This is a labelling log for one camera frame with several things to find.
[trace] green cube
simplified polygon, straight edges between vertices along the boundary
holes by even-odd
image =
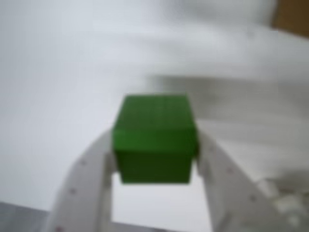
[[[197,130],[186,95],[130,95],[114,126],[124,183],[188,183]]]

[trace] white backdrop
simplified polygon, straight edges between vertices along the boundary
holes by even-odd
[[[199,100],[199,122],[230,150],[252,179],[277,176],[282,166],[289,169],[286,166],[291,160],[292,170],[306,169],[304,150],[298,151],[295,159],[283,149],[285,162],[278,167],[282,148],[273,146],[291,141],[287,136],[274,141],[278,131],[282,131],[280,135],[287,129],[293,132],[292,150],[299,145],[295,141],[307,134],[303,99],[307,98],[309,73],[308,41],[266,27],[275,3],[2,1],[0,201],[51,209],[70,165],[98,135],[112,127],[123,95],[168,91],[164,81],[149,78],[161,75],[181,75],[189,80],[199,76],[206,84],[206,77],[213,78],[212,88],[205,86],[205,92],[219,96],[217,103],[206,104],[203,86],[196,95],[189,89]],[[229,80],[241,80],[244,86],[231,85]],[[246,85],[251,80],[263,82],[254,84],[255,91],[251,91],[252,85]],[[187,90],[186,85],[180,90]],[[242,101],[246,96],[253,101]],[[203,113],[203,102],[205,109],[211,106],[210,117]],[[268,138],[272,146],[265,148]],[[305,149],[304,139],[301,144]],[[269,157],[272,162],[263,166]],[[183,190],[173,199],[158,194],[160,189],[150,196],[144,194],[149,198],[143,202],[149,205],[135,206],[136,214],[128,209],[135,200],[130,198],[132,191],[138,190],[122,188],[117,182],[115,186],[121,189],[114,214],[118,221],[140,220],[144,225],[202,231],[205,209],[197,179],[190,187],[179,187]],[[163,210],[170,212],[169,220],[158,217],[160,199],[166,207]],[[181,214],[176,219],[178,210],[174,214],[168,211],[176,204],[187,208],[191,216]],[[153,221],[142,216],[146,208],[155,208]]]

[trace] cube front face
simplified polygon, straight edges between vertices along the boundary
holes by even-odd
[[[185,95],[127,96],[113,132],[124,183],[188,183],[197,130]]]

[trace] white plastic part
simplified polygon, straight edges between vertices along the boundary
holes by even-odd
[[[280,196],[280,192],[274,181],[263,179],[256,183],[260,191],[269,199],[274,199]]]
[[[215,142],[203,133],[199,139],[198,170],[209,209],[205,220],[211,225],[206,232],[293,231]],[[111,150],[107,132],[74,164],[44,232],[168,232],[111,222],[111,176],[117,171]]]

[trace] brown object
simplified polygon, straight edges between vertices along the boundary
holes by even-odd
[[[309,38],[309,0],[279,0],[273,26]]]

